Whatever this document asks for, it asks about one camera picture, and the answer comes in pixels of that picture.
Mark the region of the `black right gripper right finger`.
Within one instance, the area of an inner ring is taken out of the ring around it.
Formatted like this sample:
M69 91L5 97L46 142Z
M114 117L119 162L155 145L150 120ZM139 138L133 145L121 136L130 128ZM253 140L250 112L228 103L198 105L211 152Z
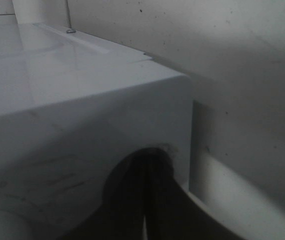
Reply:
M150 240L240 240L196 205L175 181L169 155L146 150L146 228Z

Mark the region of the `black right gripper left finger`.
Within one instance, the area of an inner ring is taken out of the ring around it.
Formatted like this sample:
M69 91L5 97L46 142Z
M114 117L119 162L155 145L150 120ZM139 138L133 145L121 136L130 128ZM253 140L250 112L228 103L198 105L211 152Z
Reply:
M101 206L76 228L66 240L142 240L146 163L150 151L137 150L123 161L128 169Z

